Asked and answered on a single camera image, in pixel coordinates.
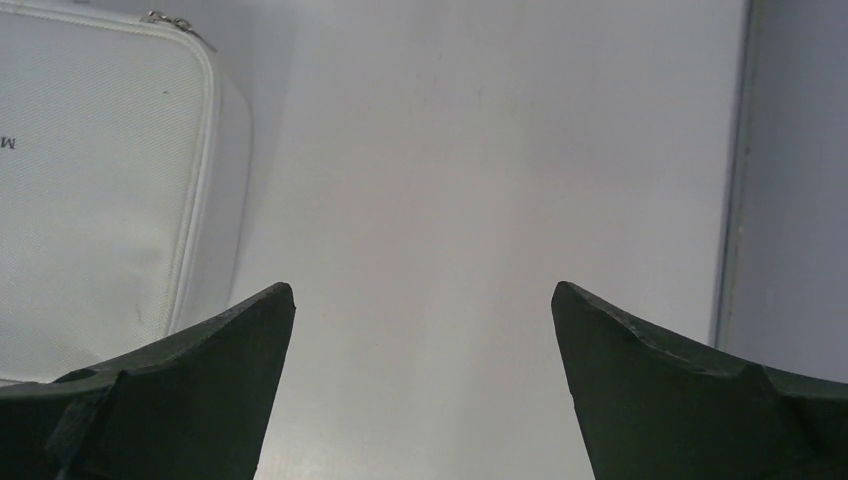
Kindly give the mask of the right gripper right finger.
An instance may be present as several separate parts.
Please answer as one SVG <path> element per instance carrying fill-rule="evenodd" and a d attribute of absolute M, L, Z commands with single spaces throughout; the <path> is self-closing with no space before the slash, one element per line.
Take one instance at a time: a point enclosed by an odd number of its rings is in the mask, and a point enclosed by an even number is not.
<path fill-rule="evenodd" d="M 748 361 L 562 281 L 556 338 L 598 479 L 843 479 L 847 387 Z"/>

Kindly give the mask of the white medicine kit case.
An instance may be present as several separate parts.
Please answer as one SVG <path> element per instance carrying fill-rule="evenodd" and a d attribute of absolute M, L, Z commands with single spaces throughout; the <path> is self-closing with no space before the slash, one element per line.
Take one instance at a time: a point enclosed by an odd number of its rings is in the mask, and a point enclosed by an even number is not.
<path fill-rule="evenodd" d="M 251 113 L 185 18 L 1 5 L 1 382 L 49 383 L 227 307 Z"/>

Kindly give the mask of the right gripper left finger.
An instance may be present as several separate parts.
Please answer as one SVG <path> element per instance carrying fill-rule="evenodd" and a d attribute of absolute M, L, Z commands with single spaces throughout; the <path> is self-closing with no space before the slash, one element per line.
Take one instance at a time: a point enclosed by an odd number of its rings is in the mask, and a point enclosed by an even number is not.
<path fill-rule="evenodd" d="M 251 479 L 295 318 L 279 282 L 50 383 L 1 390 L 5 479 Z"/>

